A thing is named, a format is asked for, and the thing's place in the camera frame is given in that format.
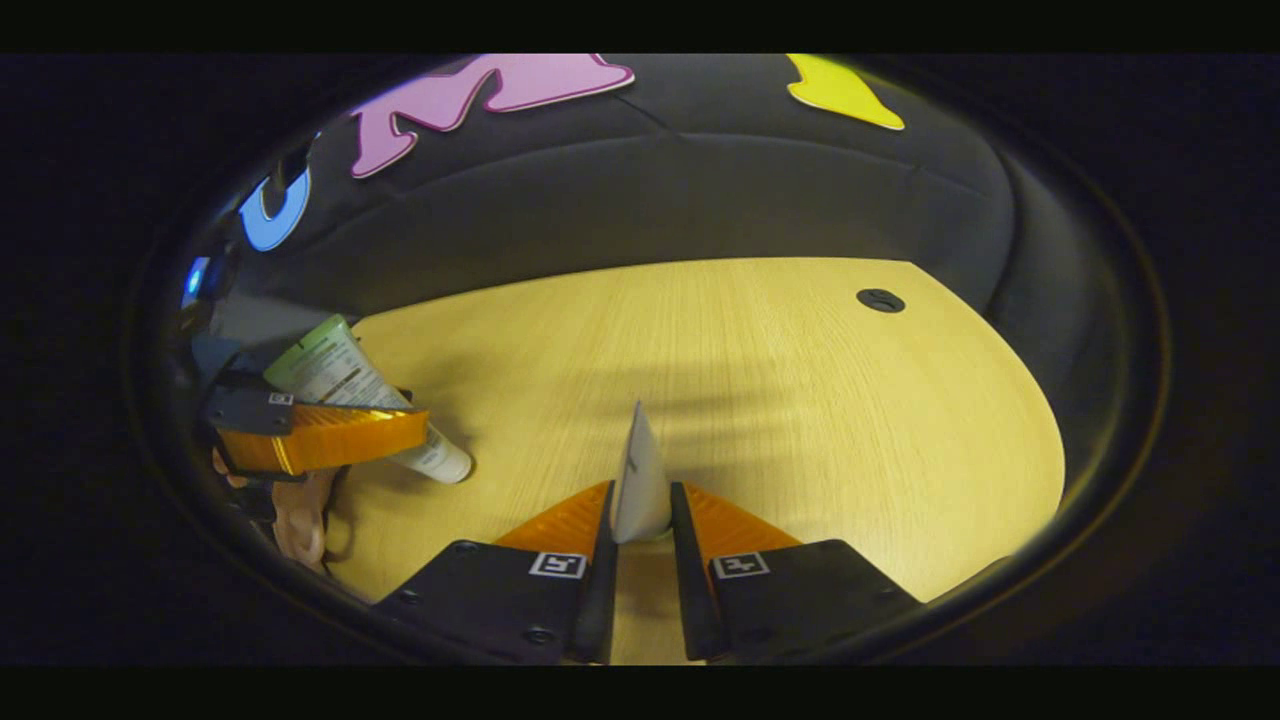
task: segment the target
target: white tube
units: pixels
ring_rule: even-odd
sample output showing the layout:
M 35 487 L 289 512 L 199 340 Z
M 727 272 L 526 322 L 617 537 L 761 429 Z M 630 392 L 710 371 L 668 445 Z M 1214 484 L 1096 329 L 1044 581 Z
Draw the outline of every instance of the white tube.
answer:
M 306 334 L 264 373 L 276 388 L 302 402 L 347 407 L 410 409 L 412 405 L 387 384 L 351 334 L 342 315 L 334 315 Z M 397 452 L 389 460 L 434 480 L 461 483 L 471 473 L 471 456 L 428 424 L 426 442 Z

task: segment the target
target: wooden table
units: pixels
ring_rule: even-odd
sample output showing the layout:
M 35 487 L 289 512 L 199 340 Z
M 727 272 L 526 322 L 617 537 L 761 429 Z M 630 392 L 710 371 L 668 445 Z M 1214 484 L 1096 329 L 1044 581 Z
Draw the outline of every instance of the wooden table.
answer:
M 886 288 L 890 314 L 855 296 Z M 454 539 L 490 542 L 616 478 L 643 400 L 672 480 L 805 542 L 842 538 L 920 601 L 1014 552 L 1062 493 L 1032 375 L 909 263 L 703 260 L 494 287 L 364 319 L 388 382 L 475 457 L 335 489 L 328 565 L 380 600 Z M 686 662 L 668 538 L 623 546 L 614 664 Z

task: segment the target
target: pink letter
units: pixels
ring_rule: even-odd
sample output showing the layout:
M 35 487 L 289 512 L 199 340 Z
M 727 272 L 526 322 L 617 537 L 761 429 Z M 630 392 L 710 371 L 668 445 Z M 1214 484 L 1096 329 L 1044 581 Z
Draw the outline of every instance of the pink letter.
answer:
M 357 108 L 360 156 L 351 177 L 366 178 L 413 149 L 417 133 L 401 132 L 396 115 L 438 132 L 462 124 L 467 108 L 489 74 L 498 73 L 498 91 L 485 102 L 490 113 L 512 113 L 622 87 L 635 74 L 611 65 L 594 53 L 481 55 L 453 76 L 411 81 Z

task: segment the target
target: wood grain surface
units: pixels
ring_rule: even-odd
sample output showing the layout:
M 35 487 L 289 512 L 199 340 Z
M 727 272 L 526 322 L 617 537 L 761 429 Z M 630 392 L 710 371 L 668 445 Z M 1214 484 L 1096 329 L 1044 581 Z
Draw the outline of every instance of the wood grain surface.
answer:
M 856 292 L 890 290 L 901 313 Z M 699 260 L 543 278 L 370 316 L 388 382 L 475 457 L 460 486 L 352 469 L 328 566 L 380 600 L 454 539 L 492 542 L 616 478 L 645 404 L 672 480 L 805 542 L 842 538 L 920 601 L 1014 552 L 1062 493 L 1062 443 L 1032 375 L 909 263 Z M 686 662 L 675 556 L 623 546 L 614 664 Z

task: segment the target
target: pink foam letter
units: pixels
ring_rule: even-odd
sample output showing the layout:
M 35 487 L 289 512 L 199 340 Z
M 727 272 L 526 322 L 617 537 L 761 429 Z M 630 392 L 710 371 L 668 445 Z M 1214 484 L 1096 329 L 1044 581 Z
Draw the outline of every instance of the pink foam letter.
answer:
M 352 111 L 360 118 L 360 156 L 351 177 L 366 178 L 413 149 L 417 133 L 401 132 L 397 115 L 438 132 L 461 126 L 480 86 L 494 72 L 498 92 L 484 105 L 490 113 L 595 95 L 635 79 L 628 68 L 611 65 L 594 53 L 483 55 L 457 74 L 417 78 Z

